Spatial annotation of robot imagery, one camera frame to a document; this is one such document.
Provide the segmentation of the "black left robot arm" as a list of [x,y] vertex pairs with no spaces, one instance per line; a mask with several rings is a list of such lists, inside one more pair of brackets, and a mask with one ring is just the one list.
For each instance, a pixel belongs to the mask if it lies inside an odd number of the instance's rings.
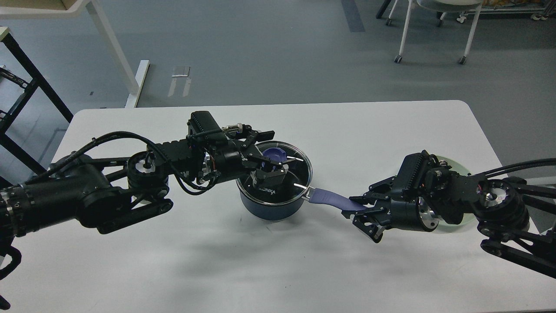
[[256,187],[278,186],[294,162],[283,151],[272,156],[257,147],[274,131],[221,127],[208,111],[193,112],[187,126],[185,139],[162,144],[128,131],[106,133],[30,180],[2,187],[1,256],[11,260],[1,278],[21,263],[12,245],[17,236],[69,220],[108,234],[168,212],[169,176],[198,196],[243,176]]

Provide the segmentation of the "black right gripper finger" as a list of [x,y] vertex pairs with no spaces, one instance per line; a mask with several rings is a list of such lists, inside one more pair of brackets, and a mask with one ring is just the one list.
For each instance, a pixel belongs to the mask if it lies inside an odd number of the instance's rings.
[[392,228],[392,218],[389,214],[354,214],[353,225],[374,243],[379,243],[385,230]]
[[368,191],[362,196],[351,196],[349,200],[356,203],[355,209],[343,209],[342,215],[371,216],[373,219],[385,219],[391,211],[391,190],[397,177],[391,176],[369,185]]

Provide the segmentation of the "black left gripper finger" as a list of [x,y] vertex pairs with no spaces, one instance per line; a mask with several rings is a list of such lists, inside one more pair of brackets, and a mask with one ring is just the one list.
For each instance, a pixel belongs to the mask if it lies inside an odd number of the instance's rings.
[[276,161],[262,155],[254,156],[250,160],[257,164],[251,173],[254,186],[268,188],[282,185],[290,163],[294,162],[294,159]]
[[275,136],[275,131],[259,131],[259,130],[246,130],[244,131],[246,137],[243,141],[243,148],[248,148],[250,145],[260,141],[272,140]]

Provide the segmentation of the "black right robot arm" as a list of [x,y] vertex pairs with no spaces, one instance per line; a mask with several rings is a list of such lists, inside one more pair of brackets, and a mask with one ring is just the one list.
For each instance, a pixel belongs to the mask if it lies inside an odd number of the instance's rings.
[[546,276],[555,277],[555,231],[528,231],[534,207],[555,214],[555,190],[531,186],[522,178],[501,174],[555,164],[554,159],[516,163],[474,175],[455,172],[447,162],[427,151],[405,157],[397,175],[371,184],[362,196],[352,196],[355,208],[341,213],[375,243],[384,230],[432,232],[443,220],[458,225],[465,214],[478,220],[486,238],[481,248],[494,256]]

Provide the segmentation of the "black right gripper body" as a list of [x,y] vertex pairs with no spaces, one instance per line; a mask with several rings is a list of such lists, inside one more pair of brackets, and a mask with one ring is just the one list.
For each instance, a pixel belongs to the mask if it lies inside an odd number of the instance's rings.
[[426,172],[431,169],[431,154],[426,150],[405,156],[395,176],[387,178],[388,229],[433,232],[439,218],[423,197]]

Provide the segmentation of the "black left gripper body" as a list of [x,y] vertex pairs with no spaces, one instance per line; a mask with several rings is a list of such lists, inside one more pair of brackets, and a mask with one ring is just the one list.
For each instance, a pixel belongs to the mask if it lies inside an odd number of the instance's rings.
[[196,183],[222,183],[254,174],[259,167],[256,149],[261,131],[247,124],[220,127],[208,111],[195,111],[187,122],[187,143],[193,161],[187,178]]

